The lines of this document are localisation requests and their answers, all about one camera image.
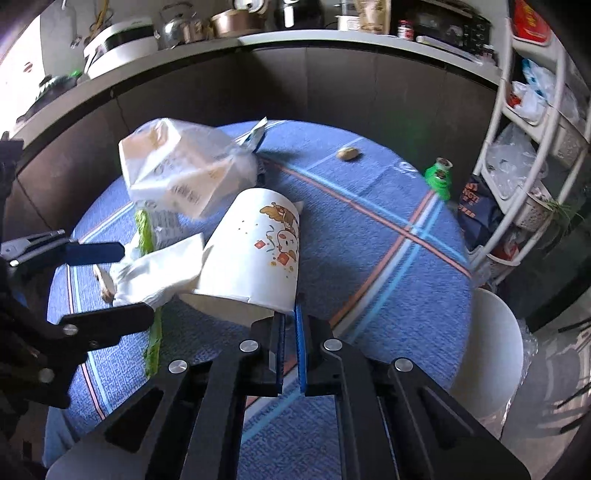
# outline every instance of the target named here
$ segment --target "stainless steel kettle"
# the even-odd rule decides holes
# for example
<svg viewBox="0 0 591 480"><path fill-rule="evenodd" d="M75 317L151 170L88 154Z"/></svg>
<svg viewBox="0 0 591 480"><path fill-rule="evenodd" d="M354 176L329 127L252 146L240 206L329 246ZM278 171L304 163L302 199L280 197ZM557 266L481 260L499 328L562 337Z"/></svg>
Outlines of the stainless steel kettle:
<svg viewBox="0 0 591 480"><path fill-rule="evenodd" d="M164 16L168 10L176 11L176 13L172 19L167 21ZM164 22L160 36L167 48L205 40L203 24L193 13L193 4L190 2L165 5L160 11L160 17Z"/></svg>

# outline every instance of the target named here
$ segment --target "green bottle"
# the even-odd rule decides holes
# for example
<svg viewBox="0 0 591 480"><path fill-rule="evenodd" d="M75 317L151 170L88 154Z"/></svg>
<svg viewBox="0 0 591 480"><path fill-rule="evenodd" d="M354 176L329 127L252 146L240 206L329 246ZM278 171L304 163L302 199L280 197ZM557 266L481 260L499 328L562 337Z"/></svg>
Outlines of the green bottle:
<svg viewBox="0 0 591 480"><path fill-rule="evenodd" d="M452 162L439 157L435 165L425 171L425 181L441 199L446 202L451 198L449 188L452 185L452 176L449 170L453 167Z"/></svg>

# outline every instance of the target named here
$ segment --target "carton in plastic bag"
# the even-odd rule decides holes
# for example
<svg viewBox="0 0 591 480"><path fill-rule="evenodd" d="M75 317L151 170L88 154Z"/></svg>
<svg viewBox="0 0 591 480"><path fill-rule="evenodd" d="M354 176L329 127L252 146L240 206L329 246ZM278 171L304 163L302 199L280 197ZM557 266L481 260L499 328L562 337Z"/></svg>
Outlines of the carton in plastic bag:
<svg viewBox="0 0 591 480"><path fill-rule="evenodd" d="M170 118L124 138L119 157L134 203L192 219L256 183L256 157L247 149L216 128Z"/></svg>

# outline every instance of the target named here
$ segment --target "rice cooker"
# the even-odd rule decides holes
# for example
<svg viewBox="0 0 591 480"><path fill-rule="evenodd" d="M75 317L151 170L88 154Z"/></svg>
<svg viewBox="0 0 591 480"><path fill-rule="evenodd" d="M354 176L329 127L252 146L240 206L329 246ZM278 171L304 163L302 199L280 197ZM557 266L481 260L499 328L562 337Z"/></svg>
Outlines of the rice cooker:
<svg viewBox="0 0 591 480"><path fill-rule="evenodd" d="M86 46L84 71L91 79L96 78L157 51L152 19L134 18L105 28Z"/></svg>

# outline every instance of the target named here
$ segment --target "round table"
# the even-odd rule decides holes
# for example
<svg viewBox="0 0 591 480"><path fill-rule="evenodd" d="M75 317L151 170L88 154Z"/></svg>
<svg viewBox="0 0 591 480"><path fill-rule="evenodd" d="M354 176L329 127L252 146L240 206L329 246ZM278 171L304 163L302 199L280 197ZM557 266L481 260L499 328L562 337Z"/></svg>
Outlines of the round table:
<svg viewBox="0 0 591 480"><path fill-rule="evenodd" d="M222 130L237 137L254 124ZM338 160L336 151L349 145L361 158ZM329 319L335 335L366 356L385 362L407 356L449 388L468 337L469 273L457 223L420 173L356 134L296 121L271 122L258 154L267 171L265 186L304 202L298 291L305 294L306 312ZM204 222L183 220L187 236L204 232L207 239L226 209ZM134 232L133 208L119 179L91 206L73 237L127 243ZM57 269L48 321L107 307L91 266ZM163 312L161 366L177 358L211 359L247 333L173 300ZM145 381L146 344L144 332L89 353L70 388L70 408L50 411L47 464ZM286 362L292 361L293 324L285 350ZM340 478L333 399L303 397L296 369L287 373L282 396L261 398L246 411L239 477Z"/></svg>

